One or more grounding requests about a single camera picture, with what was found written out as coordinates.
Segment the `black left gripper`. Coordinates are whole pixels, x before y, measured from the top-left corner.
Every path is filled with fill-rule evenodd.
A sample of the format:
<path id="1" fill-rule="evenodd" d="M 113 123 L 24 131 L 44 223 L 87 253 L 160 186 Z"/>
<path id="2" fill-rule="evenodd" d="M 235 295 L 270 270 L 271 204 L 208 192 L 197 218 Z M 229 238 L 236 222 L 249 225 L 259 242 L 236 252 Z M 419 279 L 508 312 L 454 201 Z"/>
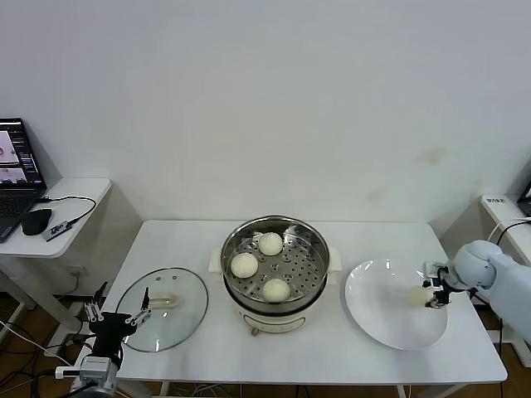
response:
<path id="1" fill-rule="evenodd" d="M 85 303 L 85 314 L 89 321 L 89 329 L 95 334 L 92 346 L 92 357 L 118 359 L 122 341 L 133 334 L 133 326 L 140 326 L 151 316 L 149 307 L 149 288 L 144 290 L 141 309 L 136 315 L 127 313 L 102 313 L 101 306 L 105 301 L 103 294 L 107 283 L 104 282 Z"/>

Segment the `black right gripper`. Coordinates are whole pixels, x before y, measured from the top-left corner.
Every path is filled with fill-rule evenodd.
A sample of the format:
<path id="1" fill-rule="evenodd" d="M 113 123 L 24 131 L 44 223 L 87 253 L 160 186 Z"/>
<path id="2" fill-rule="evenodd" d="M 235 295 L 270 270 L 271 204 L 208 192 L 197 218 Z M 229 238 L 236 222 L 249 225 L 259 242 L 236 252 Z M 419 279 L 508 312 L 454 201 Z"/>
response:
<path id="1" fill-rule="evenodd" d="M 424 289 L 434 290 L 433 299 L 425 304 L 426 308 L 441 308 L 451 302 L 451 287 L 446 282 L 446 275 L 424 279 L 421 286 Z"/>

